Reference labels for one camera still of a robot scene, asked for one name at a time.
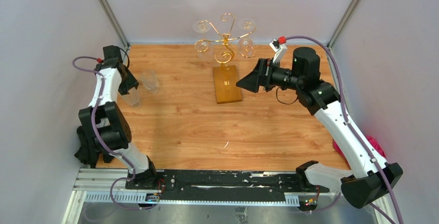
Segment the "ribbed glass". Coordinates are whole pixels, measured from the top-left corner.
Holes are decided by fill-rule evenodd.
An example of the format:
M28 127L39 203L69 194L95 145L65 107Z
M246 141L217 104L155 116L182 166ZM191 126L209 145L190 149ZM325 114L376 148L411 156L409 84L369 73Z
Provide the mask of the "ribbed glass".
M150 93L157 93L159 91L159 81L156 73L153 70L144 70L141 73L141 81L143 86Z
M141 99L138 90L133 87L127 94L121 95L122 100L133 108L138 108L141 106Z

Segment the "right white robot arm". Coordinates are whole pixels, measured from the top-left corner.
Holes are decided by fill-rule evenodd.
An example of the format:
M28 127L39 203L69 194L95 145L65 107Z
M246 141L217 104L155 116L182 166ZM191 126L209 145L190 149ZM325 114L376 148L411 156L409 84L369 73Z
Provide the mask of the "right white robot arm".
M236 83L237 87L256 93L260 87L274 87L296 92L307 108L331 134L349 164L349 170L324 166L311 160L296 168L296 186L310 191L315 186L341 192L355 208L363 208L389 193L403 174L398 163L388 163L371 146L346 109L340 95L320 79L320 57L309 47L294 49L292 68L282 68L275 59L260 58L255 68Z

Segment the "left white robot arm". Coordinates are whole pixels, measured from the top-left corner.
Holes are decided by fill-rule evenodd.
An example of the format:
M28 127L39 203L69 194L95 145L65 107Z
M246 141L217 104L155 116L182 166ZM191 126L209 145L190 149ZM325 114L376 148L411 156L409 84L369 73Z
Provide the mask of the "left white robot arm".
M153 189L159 182L154 163L133 144L130 126L116 102L118 95L127 96L139 86L123 63L123 53L110 45L103 48L103 58L95 59L91 73L96 87L89 105L78 113L80 148L75 157L91 168L100 158L105 163L117 158L128 168L128 186Z

